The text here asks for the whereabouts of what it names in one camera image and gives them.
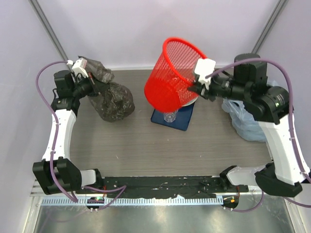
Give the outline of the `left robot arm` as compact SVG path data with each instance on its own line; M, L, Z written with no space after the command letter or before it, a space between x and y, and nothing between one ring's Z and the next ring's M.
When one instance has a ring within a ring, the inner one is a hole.
M52 127L46 151L40 162L33 164L33 173L46 195L70 194L86 186L92 193L103 189L98 169L80 170L70 160L70 142L80 99L91 93L89 80L76 84L72 73L61 70L54 74L56 94L49 105Z

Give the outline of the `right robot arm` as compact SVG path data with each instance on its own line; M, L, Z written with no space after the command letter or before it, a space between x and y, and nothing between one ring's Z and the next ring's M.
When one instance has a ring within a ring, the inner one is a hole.
M213 101L217 97L239 100L262 129L272 161L258 167L232 166L219 180L220 188L232 191L237 185L258 186L271 196L296 197L311 170L302 155L294 128L293 91L290 78L278 63L245 53L230 65L226 79L215 69L215 61L200 58L194 66L190 91Z

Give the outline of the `black plastic trash bag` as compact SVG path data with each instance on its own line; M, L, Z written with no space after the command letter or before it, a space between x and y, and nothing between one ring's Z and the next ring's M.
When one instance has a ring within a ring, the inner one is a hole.
M92 74L100 94L88 99L102 120L116 122L130 116L135 110L131 91L124 85L114 82L112 70L105 68L97 60L87 60L86 71Z

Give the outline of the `red mesh trash bin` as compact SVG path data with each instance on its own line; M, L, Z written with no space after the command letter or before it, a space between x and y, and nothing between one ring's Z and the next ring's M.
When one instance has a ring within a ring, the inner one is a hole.
M159 112L174 112L197 98L188 87L195 81L194 66L199 58L207 58L195 45L179 38L169 37L162 46L144 94L150 105Z

